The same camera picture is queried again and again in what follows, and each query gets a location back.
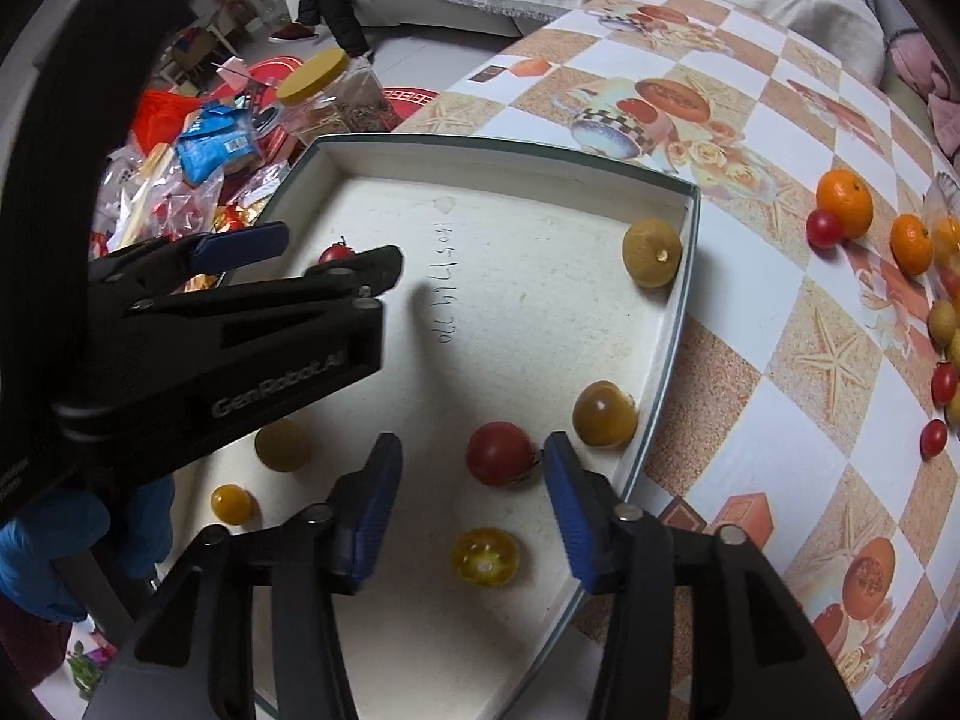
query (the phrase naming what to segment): blue snack bag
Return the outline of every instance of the blue snack bag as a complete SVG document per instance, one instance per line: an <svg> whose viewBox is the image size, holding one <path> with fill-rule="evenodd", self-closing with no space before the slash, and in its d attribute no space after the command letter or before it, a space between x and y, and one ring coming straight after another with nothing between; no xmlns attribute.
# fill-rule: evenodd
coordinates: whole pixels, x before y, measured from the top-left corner
<svg viewBox="0 0 960 720"><path fill-rule="evenodd" d="M200 116L176 138L176 154L191 186L199 186L218 167L234 172L260 161L250 111L210 100Z"/></svg>

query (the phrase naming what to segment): blue glove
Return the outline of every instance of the blue glove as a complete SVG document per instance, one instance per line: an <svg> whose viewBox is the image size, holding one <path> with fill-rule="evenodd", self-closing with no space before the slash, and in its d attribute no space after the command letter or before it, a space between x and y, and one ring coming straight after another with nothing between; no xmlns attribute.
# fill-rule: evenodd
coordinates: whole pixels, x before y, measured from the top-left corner
<svg viewBox="0 0 960 720"><path fill-rule="evenodd" d="M170 507L174 480L168 476L133 493L127 537L117 562L131 579L147 576L173 546ZM0 530L0 592L37 617L80 622L86 612L66 589L51 560L88 550L107 534L110 515L92 493L57 488L30 504Z"/></svg>

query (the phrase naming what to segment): checkered tablecloth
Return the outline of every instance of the checkered tablecloth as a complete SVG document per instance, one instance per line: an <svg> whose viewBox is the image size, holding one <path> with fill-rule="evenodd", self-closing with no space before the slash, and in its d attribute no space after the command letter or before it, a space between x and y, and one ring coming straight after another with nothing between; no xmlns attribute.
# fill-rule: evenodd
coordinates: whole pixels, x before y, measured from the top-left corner
<svg viewBox="0 0 960 720"><path fill-rule="evenodd" d="M680 103L709 109L629 92L645 79L683 84ZM651 104L673 119L659 141L643 137L652 118L662 123ZM596 129L609 118L617 132ZM716 0L592 1L493 57L400 131L627 155L700 185L695 283L640 503L678 527L744 527L832 637L861 712L889 717L960 605L960 445L951 436L927 463L918 449L934 415L931 290L901 275L888 242L933 176L952 175L942 154L827 52ZM805 242L805 218L821 175L841 166L870 185L875 219L863 240L821 257ZM863 619L850 585L890 546L892 580L874 576L889 589ZM680 717L691 640L689 599L678 601ZM602 599L587 605L512 716L583 717L607 621Z"/></svg>

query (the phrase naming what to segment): plastic jar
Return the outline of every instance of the plastic jar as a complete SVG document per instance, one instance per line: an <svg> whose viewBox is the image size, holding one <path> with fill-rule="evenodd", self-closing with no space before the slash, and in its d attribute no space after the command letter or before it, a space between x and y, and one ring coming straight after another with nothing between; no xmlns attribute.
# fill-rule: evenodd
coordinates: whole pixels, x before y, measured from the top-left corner
<svg viewBox="0 0 960 720"><path fill-rule="evenodd" d="M310 57L277 88L280 126L304 143L343 132L390 132L401 119L366 59L343 49Z"/></svg>

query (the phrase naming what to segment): blue gripper pad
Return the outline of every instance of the blue gripper pad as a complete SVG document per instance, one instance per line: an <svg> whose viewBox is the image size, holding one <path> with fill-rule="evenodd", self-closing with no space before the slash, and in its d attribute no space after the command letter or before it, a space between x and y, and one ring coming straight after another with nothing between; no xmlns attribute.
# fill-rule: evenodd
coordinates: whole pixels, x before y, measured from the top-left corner
<svg viewBox="0 0 960 720"><path fill-rule="evenodd" d="M618 498L610 482L601 474L584 471L565 433L547 437L542 463L571 573L592 595L615 591L625 565L613 542L613 507Z"/></svg>
<svg viewBox="0 0 960 720"><path fill-rule="evenodd" d="M190 252L190 269L195 274L224 274L243 265L278 257L289 244L290 230L282 221L206 235Z"/></svg>
<svg viewBox="0 0 960 720"><path fill-rule="evenodd" d="M334 565L354 591L373 574L402 466L400 439L381 433L363 469L341 476L326 500L336 517Z"/></svg>

